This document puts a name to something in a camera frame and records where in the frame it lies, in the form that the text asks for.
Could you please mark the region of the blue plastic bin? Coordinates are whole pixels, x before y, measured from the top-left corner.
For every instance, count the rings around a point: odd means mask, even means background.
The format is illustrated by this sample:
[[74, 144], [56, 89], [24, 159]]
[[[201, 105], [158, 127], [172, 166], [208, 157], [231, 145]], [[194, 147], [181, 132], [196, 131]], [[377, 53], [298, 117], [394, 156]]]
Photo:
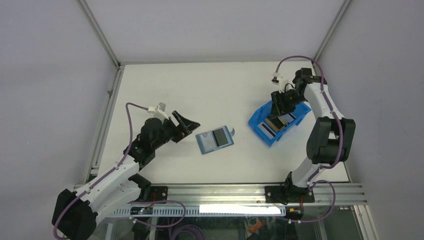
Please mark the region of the blue plastic bin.
[[[248, 120], [248, 126], [269, 147], [271, 147], [274, 142], [278, 142], [282, 138], [282, 136], [287, 133], [292, 127], [298, 126], [305, 118], [305, 116], [312, 111], [311, 108], [305, 103], [299, 103], [296, 105], [294, 112], [270, 119], [271, 108], [272, 102], [269, 101], [260, 108], [258, 108]], [[258, 128], [258, 124], [262, 122], [265, 122], [275, 132], [276, 137], [274, 139], [269, 139]]]

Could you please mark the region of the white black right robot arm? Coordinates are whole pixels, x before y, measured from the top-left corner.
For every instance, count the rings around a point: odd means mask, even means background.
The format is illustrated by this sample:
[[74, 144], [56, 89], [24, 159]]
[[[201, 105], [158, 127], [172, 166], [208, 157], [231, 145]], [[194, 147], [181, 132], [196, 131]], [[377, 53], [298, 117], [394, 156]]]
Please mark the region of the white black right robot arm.
[[287, 175], [281, 186], [282, 196], [289, 203], [311, 193], [316, 177], [323, 171], [348, 159], [356, 129], [355, 121], [345, 118], [336, 108], [323, 76], [314, 76], [310, 68], [301, 68], [292, 83], [292, 89], [271, 93], [269, 119], [290, 114], [298, 104], [308, 102], [315, 124], [306, 143], [305, 160]]

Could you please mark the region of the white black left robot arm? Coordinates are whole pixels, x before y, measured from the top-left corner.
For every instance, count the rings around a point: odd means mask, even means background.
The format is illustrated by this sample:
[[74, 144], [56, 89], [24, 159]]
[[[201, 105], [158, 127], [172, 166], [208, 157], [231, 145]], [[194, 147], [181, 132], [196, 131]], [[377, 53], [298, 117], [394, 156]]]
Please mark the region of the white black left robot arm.
[[117, 208], [133, 201], [152, 200], [152, 183], [139, 172], [155, 158], [157, 149], [170, 141], [180, 142], [199, 127], [200, 123], [176, 110], [172, 117], [148, 118], [108, 170], [77, 190], [64, 189], [58, 195], [51, 221], [54, 237], [87, 240], [98, 224]]

